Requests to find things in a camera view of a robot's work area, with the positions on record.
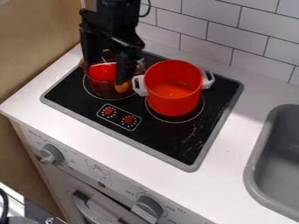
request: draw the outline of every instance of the orange pot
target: orange pot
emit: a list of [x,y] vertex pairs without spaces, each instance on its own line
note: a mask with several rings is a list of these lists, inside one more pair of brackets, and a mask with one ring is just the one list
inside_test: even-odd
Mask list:
[[214,77],[182,60],[165,60],[151,66],[145,75],[133,78],[133,89],[147,96],[148,103],[164,116],[183,116],[193,111],[199,103],[202,88],[210,87]]

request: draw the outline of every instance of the black cable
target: black cable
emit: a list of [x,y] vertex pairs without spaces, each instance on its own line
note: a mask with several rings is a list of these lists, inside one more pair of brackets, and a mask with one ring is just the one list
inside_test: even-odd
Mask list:
[[148,10],[143,15],[139,15],[140,18],[145,18],[145,17],[147,17],[150,14],[151,2],[150,2],[150,0],[148,0],[148,2],[149,2],[149,8],[148,8]]
[[0,218],[0,224],[7,224],[7,214],[9,211],[9,200],[6,192],[0,188],[0,195],[3,198],[3,211]]

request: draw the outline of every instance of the burner ring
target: burner ring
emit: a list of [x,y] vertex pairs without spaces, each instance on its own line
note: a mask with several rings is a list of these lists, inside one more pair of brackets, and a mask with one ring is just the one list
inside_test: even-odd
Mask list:
[[204,111],[204,109],[205,109],[205,97],[204,97],[203,94],[201,94],[201,96],[200,96],[200,102],[199,102],[199,105],[197,106],[197,107],[201,107],[199,112],[196,113],[191,118],[186,118],[183,121],[174,121],[174,122],[172,122],[172,121],[167,121],[164,118],[158,117],[157,115],[154,114],[156,112],[152,108],[150,108],[150,105],[148,104],[147,98],[145,98],[144,105],[145,105],[146,110],[149,112],[149,114],[152,115],[153,117],[155,117],[160,122],[164,122],[164,123],[188,123],[188,122],[194,120],[195,118],[197,118],[198,116],[200,116],[201,113]]
[[88,83],[88,81],[87,81],[87,75],[84,74],[84,76],[83,76],[83,80],[82,80],[82,85],[83,85],[84,90],[85,90],[89,95],[93,96],[94,98],[99,99],[99,100],[103,100],[103,101],[108,101],[108,102],[120,101],[120,100],[127,99],[127,98],[129,98],[129,97],[131,97],[131,96],[133,96],[133,95],[136,94],[135,92],[133,92],[132,94],[126,95],[126,96],[124,96],[124,97],[122,97],[122,98],[117,98],[117,99],[105,99],[105,98],[101,98],[100,96],[94,94],[93,91],[88,90],[87,83]]

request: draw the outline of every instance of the oven door handle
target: oven door handle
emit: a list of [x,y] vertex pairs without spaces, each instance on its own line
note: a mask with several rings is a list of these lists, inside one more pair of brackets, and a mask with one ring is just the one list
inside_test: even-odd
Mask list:
[[101,201],[79,191],[72,195],[78,211],[94,224],[149,224],[105,195],[97,193],[99,197]]
[[[96,212],[94,212],[93,209],[91,209],[89,206],[87,206],[86,202],[83,199],[73,196],[73,202],[74,202],[76,208],[78,209],[78,211],[80,212],[80,214],[83,215],[86,219],[88,219],[88,221],[91,221],[94,224],[109,223],[107,220],[108,217],[104,218],[104,217],[98,215]],[[119,224],[119,222],[114,219],[112,219],[110,222],[113,224]]]

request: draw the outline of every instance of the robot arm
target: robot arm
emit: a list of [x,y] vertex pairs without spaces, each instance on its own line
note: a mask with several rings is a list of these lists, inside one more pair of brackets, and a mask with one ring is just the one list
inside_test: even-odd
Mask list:
[[116,85],[130,80],[142,58],[143,41],[136,34],[141,0],[97,0],[97,11],[81,10],[80,42],[87,66],[102,52],[116,53]]

